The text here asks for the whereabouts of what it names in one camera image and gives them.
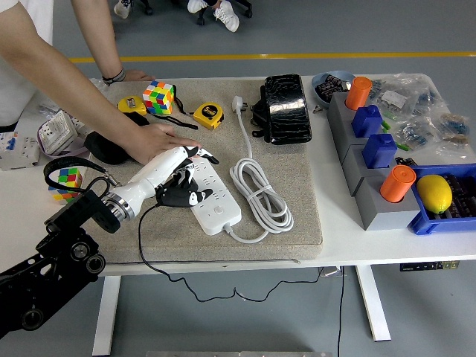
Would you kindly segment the person's right hand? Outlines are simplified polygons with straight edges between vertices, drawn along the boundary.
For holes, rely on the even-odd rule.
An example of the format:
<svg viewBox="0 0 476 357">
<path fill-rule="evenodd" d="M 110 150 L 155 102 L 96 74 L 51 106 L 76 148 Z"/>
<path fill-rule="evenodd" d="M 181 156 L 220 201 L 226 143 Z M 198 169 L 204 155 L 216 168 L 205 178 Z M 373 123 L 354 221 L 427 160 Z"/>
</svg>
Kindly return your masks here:
<svg viewBox="0 0 476 357">
<path fill-rule="evenodd" d="M 201 147 L 193 139 L 178 136 L 168 124 L 154 123 L 137 126 L 121 147 L 138 163 L 148 164 L 157 155 L 176 147 Z"/>
</svg>

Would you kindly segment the person's left hand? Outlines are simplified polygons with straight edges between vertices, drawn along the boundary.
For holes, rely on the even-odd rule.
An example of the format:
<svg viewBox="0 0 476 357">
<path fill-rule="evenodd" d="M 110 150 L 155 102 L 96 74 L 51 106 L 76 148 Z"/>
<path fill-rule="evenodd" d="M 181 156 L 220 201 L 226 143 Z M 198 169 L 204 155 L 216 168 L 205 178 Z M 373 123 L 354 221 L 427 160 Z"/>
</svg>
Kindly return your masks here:
<svg viewBox="0 0 476 357">
<path fill-rule="evenodd" d="M 137 69 L 127 69 L 125 70 L 124 82 L 132 81 L 152 81 L 155 77 L 149 74 L 146 74 L 144 71 Z"/>
</svg>

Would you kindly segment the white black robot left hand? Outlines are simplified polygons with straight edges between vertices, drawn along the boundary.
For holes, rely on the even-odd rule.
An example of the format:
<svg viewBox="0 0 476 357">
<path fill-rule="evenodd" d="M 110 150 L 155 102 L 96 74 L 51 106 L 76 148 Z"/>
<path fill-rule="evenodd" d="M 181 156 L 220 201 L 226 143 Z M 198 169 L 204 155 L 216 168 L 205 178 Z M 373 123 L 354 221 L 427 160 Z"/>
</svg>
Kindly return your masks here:
<svg viewBox="0 0 476 357">
<path fill-rule="evenodd" d="M 123 219 L 133 219 L 141 211 L 144 200 L 155 195 L 155 189 L 166 182 L 174 170 L 193 156 L 205 157 L 212 164 L 219 161 L 201 147 L 176 147 L 154 157 L 127 184 L 111 189 L 104 202 L 114 202 L 122 211 Z"/>
</svg>

